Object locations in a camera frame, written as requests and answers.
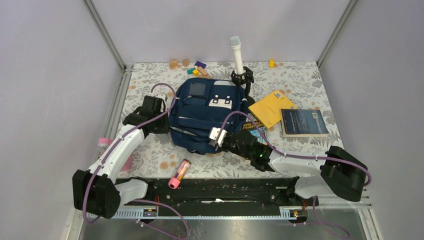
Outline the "long tan wooden block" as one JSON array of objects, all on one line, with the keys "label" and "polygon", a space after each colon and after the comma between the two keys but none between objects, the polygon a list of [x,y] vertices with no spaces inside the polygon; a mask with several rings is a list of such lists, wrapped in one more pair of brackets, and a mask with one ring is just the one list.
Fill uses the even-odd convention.
[{"label": "long tan wooden block", "polygon": [[199,78],[206,78],[206,79],[211,79],[212,77],[209,75],[209,73],[202,68],[201,66],[197,67],[197,71],[198,71],[198,77]]}]

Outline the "purple toy block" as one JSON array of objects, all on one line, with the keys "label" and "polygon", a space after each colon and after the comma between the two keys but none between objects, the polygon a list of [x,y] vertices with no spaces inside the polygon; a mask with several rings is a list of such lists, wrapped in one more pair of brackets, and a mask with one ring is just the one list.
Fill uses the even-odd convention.
[{"label": "purple toy block", "polygon": [[206,66],[207,66],[205,63],[203,63],[201,61],[196,61],[194,65],[197,66],[197,67],[201,67],[203,69],[205,69]]}]

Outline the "yellow toy block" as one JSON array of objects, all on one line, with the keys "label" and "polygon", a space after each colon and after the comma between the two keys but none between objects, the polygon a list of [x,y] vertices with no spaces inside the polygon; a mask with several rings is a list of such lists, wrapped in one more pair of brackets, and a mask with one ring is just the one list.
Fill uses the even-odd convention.
[{"label": "yellow toy block", "polygon": [[275,67],[275,61],[273,59],[270,59],[268,62],[268,65],[270,68],[274,68]]}]

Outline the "yellow book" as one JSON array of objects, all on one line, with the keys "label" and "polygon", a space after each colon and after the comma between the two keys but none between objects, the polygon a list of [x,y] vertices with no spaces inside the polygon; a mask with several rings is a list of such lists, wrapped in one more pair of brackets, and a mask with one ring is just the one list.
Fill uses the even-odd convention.
[{"label": "yellow book", "polygon": [[281,110],[294,110],[298,107],[281,90],[275,90],[248,107],[251,114],[267,129],[281,121]]}]

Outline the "round wooden block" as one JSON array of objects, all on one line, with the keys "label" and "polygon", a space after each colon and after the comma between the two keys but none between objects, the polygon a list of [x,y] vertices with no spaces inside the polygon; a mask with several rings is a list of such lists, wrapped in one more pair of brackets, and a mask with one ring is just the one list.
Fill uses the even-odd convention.
[{"label": "round wooden block", "polygon": [[182,60],[181,64],[182,64],[182,66],[184,66],[184,67],[188,67],[188,66],[189,66],[189,64],[190,64],[190,61],[189,61],[189,59],[188,59],[188,58],[185,58],[185,59],[183,59],[183,60]]}]

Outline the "black microphone stand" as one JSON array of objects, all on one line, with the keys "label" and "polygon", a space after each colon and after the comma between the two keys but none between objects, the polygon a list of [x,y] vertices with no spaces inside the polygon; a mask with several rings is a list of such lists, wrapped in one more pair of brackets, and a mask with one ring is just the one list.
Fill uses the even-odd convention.
[{"label": "black microphone stand", "polygon": [[256,101],[250,96],[251,84],[254,83],[253,71],[250,70],[247,66],[243,67],[243,72],[241,74],[237,74],[235,70],[230,74],[231,81],[237,85],[242,86],[245,85],[244,91],[247,99],[248,106],[253,105]]}]

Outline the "navy blue student backpack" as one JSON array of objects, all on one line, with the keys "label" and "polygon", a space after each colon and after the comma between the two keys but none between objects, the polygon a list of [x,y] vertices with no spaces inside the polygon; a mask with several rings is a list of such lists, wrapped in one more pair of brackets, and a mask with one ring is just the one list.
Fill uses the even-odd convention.
[{"label": "navy blue student backpack", "polygon": [[246,92],[230,80],[189,78],[176,91],[176,102],[169,113],[168,125],[172,143],[190,153],[216,154],[210,144],[212,128],[228,133],[242,129],[246,117],[231,112],[248,112]]}]

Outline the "white microphone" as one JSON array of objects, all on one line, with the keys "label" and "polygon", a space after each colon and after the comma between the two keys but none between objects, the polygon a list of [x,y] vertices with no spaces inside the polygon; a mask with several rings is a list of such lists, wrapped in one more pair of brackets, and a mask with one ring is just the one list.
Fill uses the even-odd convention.
[{"label": "white microphone", "polygon": [[236,74],[241,75],[244,73],[242,54],[241,54],[241,40],[238,36],[232,36],[230,38],[230,46],[234,55],[234,63],[236,68]]}]

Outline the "pink box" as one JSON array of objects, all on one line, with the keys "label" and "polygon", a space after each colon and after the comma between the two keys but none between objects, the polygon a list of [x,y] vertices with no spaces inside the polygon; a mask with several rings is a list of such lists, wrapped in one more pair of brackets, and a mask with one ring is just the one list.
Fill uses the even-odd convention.
[{"label": "pink box", "polygon": [[[109,146],[112,145],[113,139],[110,138],[100,138],[98,140],[97,150],[98,150],[98,158],[100,158],[103,153],[108,149]],[[120,172],[127,172],[131,169],[131,166],[133,164],[133,154],[131,153],[126,162],[123,164],[122,168],[120,169]]]}]

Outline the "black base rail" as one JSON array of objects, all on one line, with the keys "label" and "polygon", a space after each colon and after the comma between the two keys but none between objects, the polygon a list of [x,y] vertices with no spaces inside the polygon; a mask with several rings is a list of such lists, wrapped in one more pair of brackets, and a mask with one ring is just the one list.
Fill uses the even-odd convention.
[{"label": "black base rail", "polygon": [[171,189],[166,178],[147,178],[143,202],[128,206],[148,207],[159,217],[277,217],[282,208],[304,210],[313,198],[294,194],[290,178],[184,178]]}]

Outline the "treehouse story paperback book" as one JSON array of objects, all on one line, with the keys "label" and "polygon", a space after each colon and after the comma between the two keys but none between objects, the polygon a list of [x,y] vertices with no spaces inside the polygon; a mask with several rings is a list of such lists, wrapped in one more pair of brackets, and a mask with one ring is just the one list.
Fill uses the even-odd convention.
[{"label": "treehouse story paperback book", "polygon": [[267,142],[265,139],[268,139],[268,130],[267,128],[258,120],[254,121],[254,123],[258,126],[258,128],[255,127],[255,125],[251,121],[246,121],[241,130],[249,131],[253,136],[255,136],[259,143],[267,145]]}]

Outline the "dark blue book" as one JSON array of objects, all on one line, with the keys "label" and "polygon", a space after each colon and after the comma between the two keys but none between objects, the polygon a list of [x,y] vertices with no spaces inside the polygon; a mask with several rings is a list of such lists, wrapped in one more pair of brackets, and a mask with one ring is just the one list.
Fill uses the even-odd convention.
[{"label": "dark blue book", "polygon": [[320,110],[281,109],[280,115],[284,138],[326,137],[329,134]]}]

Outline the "pink-capped clear tube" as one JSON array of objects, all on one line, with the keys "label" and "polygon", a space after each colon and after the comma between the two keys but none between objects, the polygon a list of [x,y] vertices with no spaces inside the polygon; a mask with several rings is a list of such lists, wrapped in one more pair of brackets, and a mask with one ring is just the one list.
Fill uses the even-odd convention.
[{"label": "pink-capped clear tube", "polygon": [[176,169],[174,176],[168,182],[168,186],[171,189],[174,190],[180,185],[183,177],[185,176],[191,165],[192,163],[188,159],[183,159],[181,161],[181,163]]}]

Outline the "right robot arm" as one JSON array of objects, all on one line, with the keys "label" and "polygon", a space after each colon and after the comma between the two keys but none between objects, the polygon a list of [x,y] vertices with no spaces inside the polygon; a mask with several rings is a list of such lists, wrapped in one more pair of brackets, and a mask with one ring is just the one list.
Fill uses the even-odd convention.
[{"label": "right robot arm", "polygon": [[270,144],[259,143],[249,131],[227,133],[219,128],[210,132],[209,139],[212,146],[249,160],[261,172],[301,173],[290,180],[286,190],[287,201],[293,206],[331,193],[359,202],[371,180],[366,165],[339,146],[331,146],[325,153],[279,151]]}]

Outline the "teal toy block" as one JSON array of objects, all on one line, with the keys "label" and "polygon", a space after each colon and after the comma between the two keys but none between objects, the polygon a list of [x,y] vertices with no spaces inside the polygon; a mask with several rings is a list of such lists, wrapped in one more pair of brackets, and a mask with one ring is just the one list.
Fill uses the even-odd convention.
[{"label": "teal toy block", "polygon": [[196,70],[195,67],[188,69],[186,72],[190,75]]}]

